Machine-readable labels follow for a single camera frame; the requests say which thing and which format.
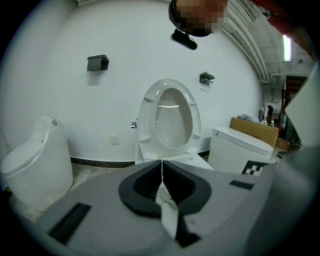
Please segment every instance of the black rubber seal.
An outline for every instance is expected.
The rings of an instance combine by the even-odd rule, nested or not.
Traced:
[[[162,182],[161,160],[125,178],[119,186],[121,201],[137,215],[160,218],[161,207],[156,196]]]
[[[169,161],[163,161],[163,182],[182,215],[199,212],[211,196],[211,186]]]

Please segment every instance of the toilet bowl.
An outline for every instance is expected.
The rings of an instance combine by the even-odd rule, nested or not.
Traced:
[[[39,118],[30,139],[2,161],[1,178],[21,202],[40,211],[63,197],[73,173],[62,124]]]
[[[152,85],[143,97],[136,125],[136,164],[169,160],[212,170],[198,156],[200,113],[182,83],[162,79]]]

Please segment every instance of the toilet seat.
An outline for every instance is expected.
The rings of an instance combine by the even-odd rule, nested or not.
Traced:
[[[201,120],[190,91],[173,79],[152,85],[141,103],[137,135],[145,160],[177,160],[196,154]]]
[[[229,127],[215,127],[213,135],[261,155],[270,156],[272,146],[243,132]]]
[[[8,176],[27,167],[37,158],[42,148],[43,144],[34,139],[18,146],[1,163],[1,173]]]

